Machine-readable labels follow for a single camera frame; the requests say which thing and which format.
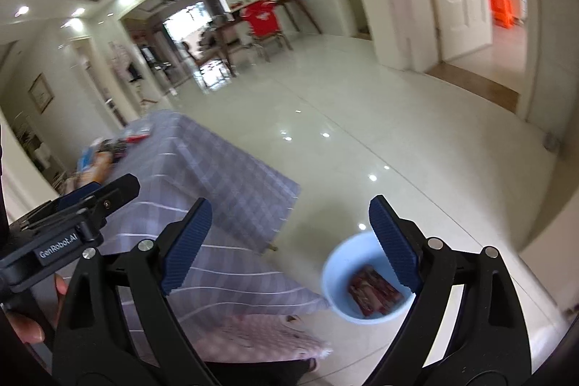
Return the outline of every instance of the framed picture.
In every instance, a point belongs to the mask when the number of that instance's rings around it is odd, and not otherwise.
[[[36,106],[39,113],[42,113],[48,107],[48,104],[52,102],[54,99],[54,95],[52,94],[52,90],[48,87],[48,83],[44,77],[44,74],[40,73],[30,89],[28,89],[28,93],[32,98],[34,105]]]

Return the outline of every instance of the orange plastic stool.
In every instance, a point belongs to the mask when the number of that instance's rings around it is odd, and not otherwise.
[[[511,0],[490,0],[490,8],[497,24],[506,29],[512,28],[515,17],[512,14]]]

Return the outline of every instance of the wooden table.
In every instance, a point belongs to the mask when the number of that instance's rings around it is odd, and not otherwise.
[[[310,12],[308,11],[308,8],[304,5],[304,3],[302,2],[302,0],[275,0],[277,5],[280,5],[284,8],[284,10],[286,11],[286,14],[289,17],[289,20],[291,21],[293,27],[297,30],[297,31],[302,31],[300,30],[299,26],[297,25],[295,18],[293,18],[292,13],[290,12],[287,4],[290,2],[295,3],[295,5],[297,6],[297,8],[300,9],[300,11],[303,12],[303,14],[308,17],[308,20],[312,23],[312,25],[314,26],[314,28],[317,30],[317,32],[321,35],[322,34],[322,30],[320,28],[320,26],[318,25],[318,23],[316,22],[316,20],[312,17],[312,14],[310,14]],[[225,35],[224,32],[226,29],[230,29],[231,27],[235,27],[238,24],[241,24],[242,22],[245,22],[240,15],[240,11],[241,9],[243,9],[244,7],[239,7],[237,9],[235,9],[234,11],[231,12],[231,14],[233,15],[233,20],[225,22],[223,25],[219,25],[218,27],[215,28],[215,37],[217,40],[217,43],[219,44],[219,48],[221,49],[225,59],[227,60],[228,64],[229,64],[229,69],[233,71],[232,67],[231,67],[231,59],[230,59],[230,54],[229,54],[229,46],[227,44],[227,42],[225,41]]]

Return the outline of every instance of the screw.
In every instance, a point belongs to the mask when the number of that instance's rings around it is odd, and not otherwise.
[[[147,252],[148,250],[151,250],[154,245],[155,243],[152,240],[143,239],[141,242],[139,242],[137,247],[139,250],[141,250],[141,252]]]
[[[487,254],[491,259],[496,259],[499,257],[499,251],[490,246],[485,249],[485,254]]]
[[[82,251],[82,256],[88,260],[92,259],[96,253],[97,249],[95,249],[94,247],[89,247],[88,249]]]
[[[430,247],[431,249],[434,249],[434,250],[440,250],[444,247],[444,243],[440,239],[437,239],[435,237],[431,237],[428,240],[428,247]]]

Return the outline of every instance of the pink fabric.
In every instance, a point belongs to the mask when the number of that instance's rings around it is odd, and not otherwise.
[[[219,363],[321,359],[332,352],[328,344],[303,332],[299,319],[286,319],[269,314],[232,316],[193,347],[204,362]]]

